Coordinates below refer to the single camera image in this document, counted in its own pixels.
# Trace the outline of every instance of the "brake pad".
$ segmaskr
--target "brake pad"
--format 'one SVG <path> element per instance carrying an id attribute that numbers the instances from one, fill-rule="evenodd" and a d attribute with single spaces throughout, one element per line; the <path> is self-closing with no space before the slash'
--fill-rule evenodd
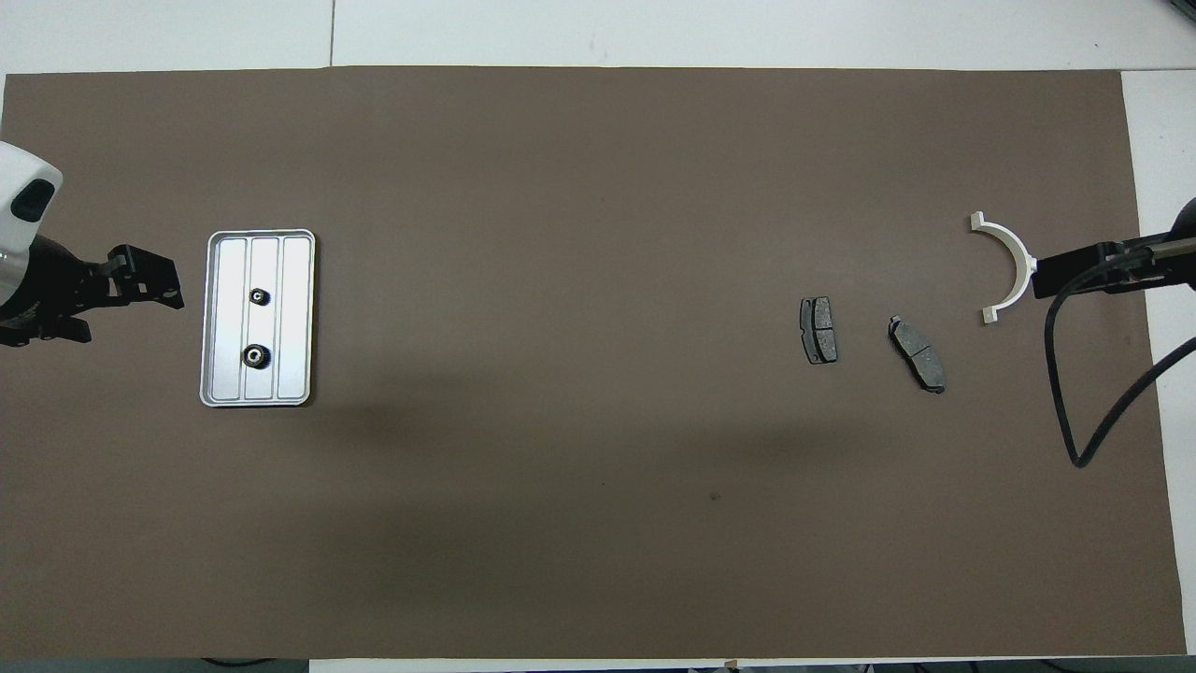
<path id="1" fill-rule="evenodd" d="M 889 322 L 889 339 L 905 359 L 923 391 L 935 396 L 941 396 L 946 391 L 947 379 L 942 373 L 942 361 L 921 331 L 914 329 L 899 314 L 895 314 Z"/>
<path id="2" fill-rule="evenodd" d="M 810 365 L 828 365 L 838 360 L 830 299 L 826 296 L 801 299 L 801 345 L 806 349 Z"/>

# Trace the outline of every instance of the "brown paper surface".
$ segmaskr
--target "brown paper surface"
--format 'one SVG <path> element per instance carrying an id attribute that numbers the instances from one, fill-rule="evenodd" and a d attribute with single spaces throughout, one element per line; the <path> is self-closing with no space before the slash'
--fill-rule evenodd
<path id="1" fill-rule="evenodd" d="M 11 75 L 4 139 L 66 175 L 43 234 L 188 305 L 0 354 L 0 656 L 1183 651 L 1154 393 L 1074 470 L 1046 301 L 982 325 L 966 224 L 1135 235 L 1117 73 Z M 275 227 L 319 239 L 315 397 L 207 409 L 207 238 Z M 1086 439 L 1142 296 L 1060 354 Z"/>

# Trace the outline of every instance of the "silver tray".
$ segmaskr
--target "silver tray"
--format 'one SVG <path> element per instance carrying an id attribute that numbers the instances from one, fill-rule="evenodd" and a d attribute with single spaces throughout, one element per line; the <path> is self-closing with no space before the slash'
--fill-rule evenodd
<path id="1" fill-rule="evenodd" d="M 203 404 L 298 406 L 307 400 L 315 277 L 316 235 L 306 228 L 212 234 L 203 298 Z"/>

